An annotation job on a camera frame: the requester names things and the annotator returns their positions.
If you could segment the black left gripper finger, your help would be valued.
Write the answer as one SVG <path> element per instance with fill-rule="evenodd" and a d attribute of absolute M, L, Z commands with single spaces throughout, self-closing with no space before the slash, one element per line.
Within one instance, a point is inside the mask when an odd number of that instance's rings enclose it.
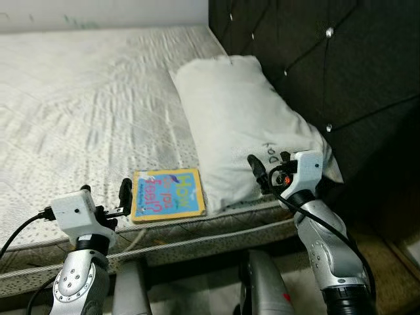
<path fill-rule="evenodd" d="M 133 202 L 132 180 L 123 178 L 118 191 L 118 208 L 122 214 L 130 214 Z"/>

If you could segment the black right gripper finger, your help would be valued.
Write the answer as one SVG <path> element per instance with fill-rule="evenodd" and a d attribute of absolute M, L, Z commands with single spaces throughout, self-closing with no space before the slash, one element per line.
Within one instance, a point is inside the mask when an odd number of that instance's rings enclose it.
<path fill-rule="evenodd" d="M 263 163 L 254 155 L 248 155 L 247 161 L 255 177 L 258 187 L 260 187 L 262 195 L 269 195 L 271 193 L 271 183 L 268 173 L 265 171 Z"/>

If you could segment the blue children's board book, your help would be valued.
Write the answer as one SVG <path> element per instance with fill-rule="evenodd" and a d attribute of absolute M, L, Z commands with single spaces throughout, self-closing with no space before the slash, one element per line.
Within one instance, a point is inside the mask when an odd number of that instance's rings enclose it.
<path fill-rule="evenodd" d="M 206 214 L 197 168 L 135 171 L 130 220 L 147 223 Z"/>

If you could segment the white pillow with lettering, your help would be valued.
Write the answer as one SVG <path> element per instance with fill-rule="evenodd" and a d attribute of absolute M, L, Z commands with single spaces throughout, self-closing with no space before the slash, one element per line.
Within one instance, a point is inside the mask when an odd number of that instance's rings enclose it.
<path fill-rule="evenodd" d="M 195 59 L 170 76 L 191 129 L 211 212 L 260 198 L 249 155 L 273 166 L 283 151 L 320 150 L 324 177 L 344 181 L 324 136 L 286 104 L 254 56 Z"/>

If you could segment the grey left robot leg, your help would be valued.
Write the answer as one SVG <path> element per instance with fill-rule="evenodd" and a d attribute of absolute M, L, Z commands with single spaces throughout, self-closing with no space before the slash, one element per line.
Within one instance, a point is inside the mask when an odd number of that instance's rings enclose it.
<path fill-rule="evenodd" d="M 123 262 L 116 272 L 112 315 L 152 315 L 144 260 Z"/>

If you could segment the white quilted mattress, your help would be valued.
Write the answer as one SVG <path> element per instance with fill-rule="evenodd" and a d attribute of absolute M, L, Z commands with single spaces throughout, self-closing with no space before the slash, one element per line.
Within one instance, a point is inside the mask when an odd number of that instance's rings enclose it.
<path fill-rule="evenodd" d="M 0 34 L 0 248 L 57 195 L 83 185 L 116 207 L 138 170 L 198 167 L 171 73 L 226 54 L 204 26 Z M 118 218 L 109 267 L 147 256 L 170 264 L 296 235 L 291 213 L 252 201 L 200 218 Z M 37 289 L 73 249 L 37 220 L 0 258 L 0 297 Z"/>

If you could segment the brown rug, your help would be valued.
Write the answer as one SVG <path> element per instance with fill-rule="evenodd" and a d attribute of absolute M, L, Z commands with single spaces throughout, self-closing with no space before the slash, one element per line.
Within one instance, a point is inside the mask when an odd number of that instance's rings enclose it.
<path fill-rule="evenodd" d="M 420 315 L 420 279 L 394 242 L 370 227 L 349 227 L 375 277 L 378 315 Z"/>

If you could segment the dark tufted headboard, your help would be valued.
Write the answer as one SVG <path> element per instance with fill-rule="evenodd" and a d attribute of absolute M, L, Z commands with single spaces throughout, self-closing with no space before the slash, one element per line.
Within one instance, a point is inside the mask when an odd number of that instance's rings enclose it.
<path fill-rule="evenodd" d="M 416 242 L 420 222 L 419 0 L 208 0 L 228 54 L 253 55 L 332 147 L 342 184 L 319 191 L 346 222 Z"/>

